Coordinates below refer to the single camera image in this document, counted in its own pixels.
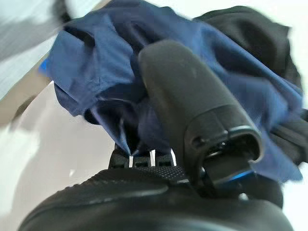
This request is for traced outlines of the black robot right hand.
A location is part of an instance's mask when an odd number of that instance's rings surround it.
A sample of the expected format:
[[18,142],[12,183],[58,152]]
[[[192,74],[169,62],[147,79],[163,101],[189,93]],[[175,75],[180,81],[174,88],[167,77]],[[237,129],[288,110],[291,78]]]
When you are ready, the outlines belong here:
[[139,66],[177,164],[103,170],[44,200],[19,229],[292,230],[264,197],[278,183],[251,167],[264,155],[260,131],[210,68],[170,40],[144,48]]

